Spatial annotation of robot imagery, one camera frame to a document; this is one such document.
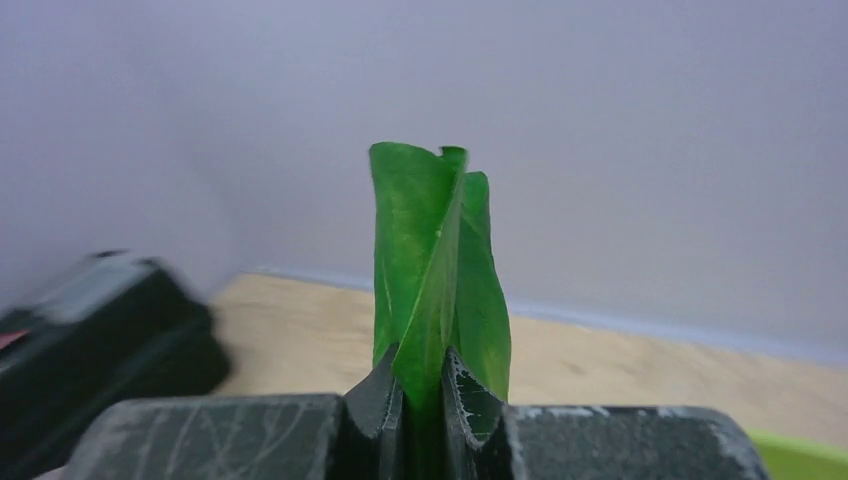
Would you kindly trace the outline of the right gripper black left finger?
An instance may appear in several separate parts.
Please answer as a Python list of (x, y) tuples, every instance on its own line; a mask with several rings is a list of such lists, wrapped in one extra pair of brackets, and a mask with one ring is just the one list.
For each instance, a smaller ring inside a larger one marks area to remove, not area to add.
[(390, 345), (370, 373), (344, 395), (343, 479), (405, 477), (405, 394), (392, 372), (397, 350), (396, 343)]

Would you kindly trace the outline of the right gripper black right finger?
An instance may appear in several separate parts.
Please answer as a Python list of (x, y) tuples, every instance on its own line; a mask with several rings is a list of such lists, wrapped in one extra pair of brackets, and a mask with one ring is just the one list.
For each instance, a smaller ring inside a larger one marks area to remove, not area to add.
[(473, 375), (452, 347), (445, 354), (442, 402), (447, 479), (505, 479), (504, 403)]

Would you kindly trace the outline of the green toy bok choy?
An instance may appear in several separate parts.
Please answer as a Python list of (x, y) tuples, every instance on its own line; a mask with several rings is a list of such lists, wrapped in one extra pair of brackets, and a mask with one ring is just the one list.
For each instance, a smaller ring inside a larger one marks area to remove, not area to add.
[(433, 153), (379, 142), (369, 150), (373, 356), (394, 351), (413, 479), (437, 479), (443, 470), (440, 378), (449, 350), (496, 398), (508, 397), (512, 341), (491, 242), (490, 186), (483, 172), (468, 170), (468, 160), (458, 146)]

